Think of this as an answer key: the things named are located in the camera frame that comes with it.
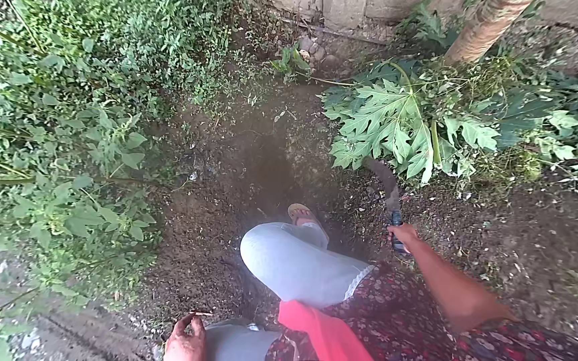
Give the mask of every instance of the sandal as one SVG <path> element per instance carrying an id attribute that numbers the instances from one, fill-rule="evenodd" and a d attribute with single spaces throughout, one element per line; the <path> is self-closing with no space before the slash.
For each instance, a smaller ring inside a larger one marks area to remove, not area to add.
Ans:
<path id="1" fill-rule="evenodd" d="M 300 214 L 299 215 L 298 210 L 306 211 L 307 214 Z M 304 219 L 312 221 L 313 223 L 318 224 L 318 226 L 320 226 L 320 229 L 322 229 L 322 231 L 327 236 L 327 241 L 329 242 L 329 235 L 327 235 L 324 228 L 322 227 L 322 224 L 320 223 L 320 221 L 318 221 L 318 218 L 316 218 L 316 216 L 313 214 L 311 209 L 309 209 L 307 206 L 305 206 L 304 204 L 300 204 L 300 203 L 294 203 L 291 206 L 289 206 L 289 208 L 287 208 L 287 213 L 289 214 L 289 218 L 291 218 L 293 225 L 296 225 L 296 223 L 298 223 L 298 218 L 304 218 Z"/>

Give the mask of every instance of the papaya tree trunk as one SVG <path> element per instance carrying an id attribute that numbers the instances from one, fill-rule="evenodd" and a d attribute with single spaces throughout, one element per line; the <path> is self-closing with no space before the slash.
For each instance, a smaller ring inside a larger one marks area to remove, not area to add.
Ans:
<path id="1" fill-rule="evenodd" d="M 478 60 L 503 35 L 532 0 L 485 0 L 454 41 L 445 59 L 448 63 Z"/>

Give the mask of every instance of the knee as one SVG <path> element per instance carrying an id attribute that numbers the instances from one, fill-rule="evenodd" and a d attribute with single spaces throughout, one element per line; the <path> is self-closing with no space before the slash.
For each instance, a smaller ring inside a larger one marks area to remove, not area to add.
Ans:
<path id="1" fill-rule="evenodd" d="M 267 258 L 267 245 L 273 241 L 273 234 L 280 230 L 273 224 L 260 224 L 242 237 L 240 256 L 247 268 L 255 275 L 256 265 Z"/>

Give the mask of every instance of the blade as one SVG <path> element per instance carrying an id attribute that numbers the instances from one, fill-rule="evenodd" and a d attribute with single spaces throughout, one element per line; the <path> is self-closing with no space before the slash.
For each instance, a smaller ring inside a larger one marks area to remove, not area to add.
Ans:
<path id="1" fill-rule="evenodd" d="M 396 177 L 392 173 L 392 170 L 370 157 L 365 157 L 363 163 L 380 179 L 380 182 L 383 183 L 385 187 L 385 193 L 389 194 L 389 198 L 386 201 L 387 211 L 391 212 L 395 209 L 401 209 L 398 185 L 396 184 Z"/>

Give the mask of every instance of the leg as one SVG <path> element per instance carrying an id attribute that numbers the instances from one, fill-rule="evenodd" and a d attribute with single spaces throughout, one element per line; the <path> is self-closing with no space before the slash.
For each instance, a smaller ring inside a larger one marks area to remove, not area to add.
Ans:
<path id="1" fill-rule="evenodd" d="M 252 331 L 228 320 L 206 327 L 207 361 L 264 361 L 279 332 Z"/>
<path id="2" fill-rule="evenodd" d="M 256 226 L 242 238 L 240 253 L 253 275 L 282 300 L 295 299 L 316 308 L 351 297 L 373 268 L 326 250 L 324 231 L 313 222 Z"/>

